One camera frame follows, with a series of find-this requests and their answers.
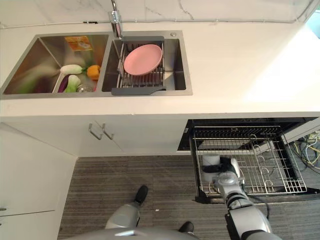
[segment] chrome faucet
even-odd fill
[[[117,38],[122,38],[122,24],[121,24],[121,17],[117,10],[117,5],[115,0],[111,0],[113,11],[109,12],[109,18],[112,26],[112,31],[114,36]]]

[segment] white countertop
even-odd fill
[[[320,40],[301,23],[125,23],[123,29],[182,30],[193,94],[1,100],[1,117],[320,117]],[[103,31],[110,24],[1,29],[1,85],[35,34]]]

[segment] dishwasher rack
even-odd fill
[[[194,126],[189,135],[197,202],[210,203],[220,194],[202,176],[204,155],[235,158],[249,195],[270,196],[307,192],[281,126]]]

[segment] orange bell pepper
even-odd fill
[[[98,80],[99,75],[100,75],[100,66],[99,65],[92,65],[88,67],[86,70],[86,75],[92,79],[92,80]]]

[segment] floor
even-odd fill
[[[320,175],[303,172],[308,187],[320,188]],[[130,202],[140,185],[149,194],[139,226],[178,229],[195,225],[201,240],[229,240],[223,204],[194,202],[195,181],[190,156],[80,158],[75,165],[58,239],[103,229],[111,214]],[[259,205],[265,213],[265,206]],[[320,200],[270,205],[273,232],[283,240],[318,240]]]

